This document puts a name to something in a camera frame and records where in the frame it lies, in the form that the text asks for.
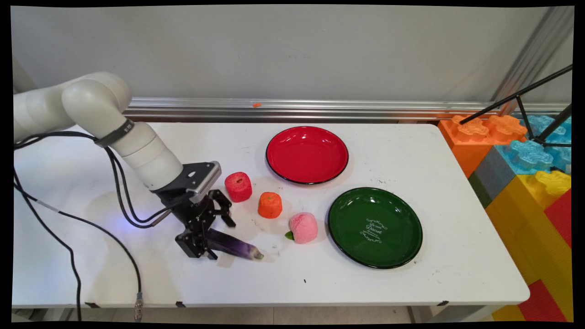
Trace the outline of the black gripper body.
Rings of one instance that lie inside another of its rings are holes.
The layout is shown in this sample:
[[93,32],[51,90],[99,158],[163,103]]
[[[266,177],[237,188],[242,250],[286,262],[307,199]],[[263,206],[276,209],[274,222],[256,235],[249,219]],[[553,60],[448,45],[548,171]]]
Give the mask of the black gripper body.
[[163,205],[171,207],[171,214],[184,226],[176,238],[183,238],[186,235],[207,238],[214,221],[213,191],[210,190],[201,199],[192,194],[192,191],[180,189],[155,191]]

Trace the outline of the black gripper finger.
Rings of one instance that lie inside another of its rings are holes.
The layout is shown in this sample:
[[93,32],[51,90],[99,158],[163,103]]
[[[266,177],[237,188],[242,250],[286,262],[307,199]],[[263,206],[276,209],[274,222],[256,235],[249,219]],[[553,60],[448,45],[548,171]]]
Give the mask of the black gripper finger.
[[236,227],[236,223],[231,217],[232,202],[221,190],[215,189],[209,191],[210,210],[209,214],[215,218],[220,216],[222,221],[230,228]]
[[175,242],[182,251],[190,258],[201,258],[207,256],[210,260],[217,260],[218,256],[207,245],[207,238],[203,233],[194,233],[186,228],[181,234],[175,237]]

